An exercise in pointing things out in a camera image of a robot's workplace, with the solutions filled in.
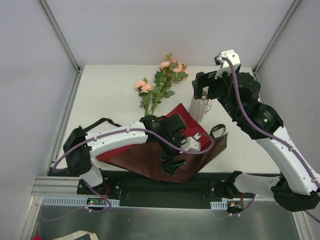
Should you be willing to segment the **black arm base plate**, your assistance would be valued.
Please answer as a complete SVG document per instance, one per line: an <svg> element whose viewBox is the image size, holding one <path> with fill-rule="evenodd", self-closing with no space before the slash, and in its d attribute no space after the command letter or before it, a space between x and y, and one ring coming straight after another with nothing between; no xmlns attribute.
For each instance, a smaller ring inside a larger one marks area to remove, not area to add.
<svg viewBox="0 0 320 240"><path fill-rule="evenodd" d="M129 171L106 171L102 176L110 200L119 200L121 207L210 209L211 202L222 198L215 188L231 173L197 173L186 183L152 180Z"/></svg>

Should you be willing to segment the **white ribbed ceramic vase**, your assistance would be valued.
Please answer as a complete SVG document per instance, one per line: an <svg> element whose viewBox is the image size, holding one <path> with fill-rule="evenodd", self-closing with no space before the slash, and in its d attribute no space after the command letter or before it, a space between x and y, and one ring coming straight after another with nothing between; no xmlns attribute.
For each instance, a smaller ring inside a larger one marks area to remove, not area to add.
<svg viewBox="0 0 320 240"><path fill-rule="evenodd" d="M208 92L206 90L202 91L202 97L195 99L192 97L189 115L198 123L201 123L204 116L211 110L212 101L207 98Z"/></svg>

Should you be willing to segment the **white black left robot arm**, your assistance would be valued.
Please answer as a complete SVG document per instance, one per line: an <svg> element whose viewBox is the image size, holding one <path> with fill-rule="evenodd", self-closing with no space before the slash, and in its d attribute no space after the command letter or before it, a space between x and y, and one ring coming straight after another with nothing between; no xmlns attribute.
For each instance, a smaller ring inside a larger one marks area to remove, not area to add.
<svg viewBox="0 0 320 240"><path fill-rule="evenodd" d="M187 138L183 135L186 125L179 114L171 117L147 115L140 120L114 130L89 133L81 126L75 128L63 145L67 170L81 177L94 194L105 191L106 183L92 159L105 152L118 148L158 143L161 147L161 170L173 176L186 164L184 159L174 160L182 153Z"/></svg>

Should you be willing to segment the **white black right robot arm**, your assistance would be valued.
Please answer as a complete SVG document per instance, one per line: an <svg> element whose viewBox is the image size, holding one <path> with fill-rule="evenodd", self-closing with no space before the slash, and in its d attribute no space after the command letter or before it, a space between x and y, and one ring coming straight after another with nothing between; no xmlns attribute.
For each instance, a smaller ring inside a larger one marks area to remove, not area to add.
<svg viewBox="0 0 320 240"><path fill-rule="evenodd" d="M259 101L261 85L246 72L235 76L198 72L192 81L193 97L199 99L207 88L207 98L217 99L231 120L256 141L280 170L276 177L234 171L215 187L221 197L232 199L241 193L273 198L290 212L315 209L320 202L318 174L295 149L283 120L271 106Z"/></svg>

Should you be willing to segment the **black ribbon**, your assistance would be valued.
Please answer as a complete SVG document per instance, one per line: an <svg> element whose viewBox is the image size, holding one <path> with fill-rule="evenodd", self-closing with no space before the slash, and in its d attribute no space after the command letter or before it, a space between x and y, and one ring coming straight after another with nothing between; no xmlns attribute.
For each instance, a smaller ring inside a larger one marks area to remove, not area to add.
<svg viewBox="0 0 320 240"><path fill-rule="evenodd" d="M100 118L99 120L97 120L96 122L92 123L91 125L83 128L83 131L85 133L89 132L90 130L96 128L97 126L101 125L104 122L108 122L110 125L115 126L117 128L121 127L120 124L115 123L112 119L110 118ZM216 126L214 126L211 130L210 130L210 136L212 138L218 138L218 132L221 132L221 136L224 135L226 133L226 126L224 124L218 124Z"/></svg>

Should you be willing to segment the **brown wrapping paper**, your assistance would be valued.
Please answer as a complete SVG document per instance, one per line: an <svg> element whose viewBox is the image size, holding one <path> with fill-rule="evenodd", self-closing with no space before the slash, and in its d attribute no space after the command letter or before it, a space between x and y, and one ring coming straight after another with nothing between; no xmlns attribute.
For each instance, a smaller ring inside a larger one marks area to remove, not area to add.
<svg viewBox="0 0 320 240"><path fill-rule="evenodd" d="M204 154L182 153L175 161L185 160L174 175L161 169L161 147L156 142L134 144L104 152L96 157L99 163L110 164L149 179L185 183L227 148L228 134L214 137L213 147Z"/></svg>

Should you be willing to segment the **pink flower tall bunch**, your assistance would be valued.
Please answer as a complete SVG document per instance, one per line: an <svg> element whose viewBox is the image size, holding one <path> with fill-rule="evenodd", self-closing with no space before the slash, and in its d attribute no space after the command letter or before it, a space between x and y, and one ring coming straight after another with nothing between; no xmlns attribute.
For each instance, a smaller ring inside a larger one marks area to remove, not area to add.
<svg viewBox="0 0 320 240"><path fill-rule="evenodd" d="M163 101L175 95L171 90L174 84L185 81L189 77L188 65L172 58L173 54L165 56L166 60L160 64L158 71L154 75L154 88L151 93L151 105L149 114L153 115L157 106Z"/></svg>

